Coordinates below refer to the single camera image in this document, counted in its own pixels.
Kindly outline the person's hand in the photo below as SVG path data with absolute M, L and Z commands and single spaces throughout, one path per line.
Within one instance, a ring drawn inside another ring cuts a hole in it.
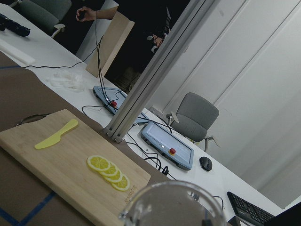
M 96 20 L 96 11 L 88 7 L 79 8 L 76 11 L 76 20 L 79 22 Z

